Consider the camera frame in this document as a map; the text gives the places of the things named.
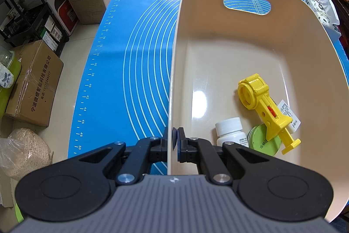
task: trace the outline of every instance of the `white medicine bottle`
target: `white medicine bottle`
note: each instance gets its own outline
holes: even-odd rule
[[[224,142],[235,142],[248,147],[246,134],[242,132],[240,118],[231,118],[220,121],[216,124],[217,146],[222,146]]]

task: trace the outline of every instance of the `yellow toy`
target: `yellow toy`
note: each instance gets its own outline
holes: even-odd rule
[[[248,110],[256,110],[267,126],[267,141],[272,140],[277,135],[280,137],[285,146],[282,154],[286,154],[301,143],[299,139],[293,140],[286,129],[288,124],[292,122],[292,118],[281,113],[269,96],[269,86],[259,74],[256,73],[239,81],[238,95],[242,104]]]

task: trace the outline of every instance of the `gray pad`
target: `gray pad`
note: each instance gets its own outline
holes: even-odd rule
[[[87,217],[65,223],[25,219],[13,233],[335,233],[324,219],[301,223],[268,220],[246,208],[231,188],[203,175],[146,175],[117,188]]]

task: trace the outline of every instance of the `white bottle cap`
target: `white bottle cap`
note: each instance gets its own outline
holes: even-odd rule
[[[217,136],[226,135],[227,133],[241,130],[242,124],[240,118],[231,118],[228,120],[220,121],[216,124]]]

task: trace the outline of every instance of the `black metal shelf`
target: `black metal shelf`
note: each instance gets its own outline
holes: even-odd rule
[[[24,15],[24,13],[20,10],[19,6],[16,4],[14,0],[9,0],[11,5],[8,3],[8,0],[0,0],[0,5],[2,3],[5,3],[9,8],[14,7],[20,17],[24,20],[25,25],[28,27],[25,31],[20,32],[18,34],[12,35],[11,37],[8,37],[4,32],[0,31],[0,34],[4,37],[5,42],[9,43],[13,47],[20,46],[25,43],[25,41],[31,40],[31,41],[36,41],[36,40],[41,40],[42,37],[39,35],[37,29],[38,25],[40,24],[41,20],[45,18],[46,16],[51,16],[55,24],[58,26],[58,28],[61,30],[63,36],[60,42],[58,43],[58,47],[55,51],[56,55],[60,56],[63,50],[63,47],[66,42],[69,41],[69,37],[58,21],[58,19],[55,17],[55,15],[52,13],[50,7],[46,3],[45,0],[41,0],[42,2],[42,8],[37,17],[35,18],[34,21],[29,21],[27,17]]]

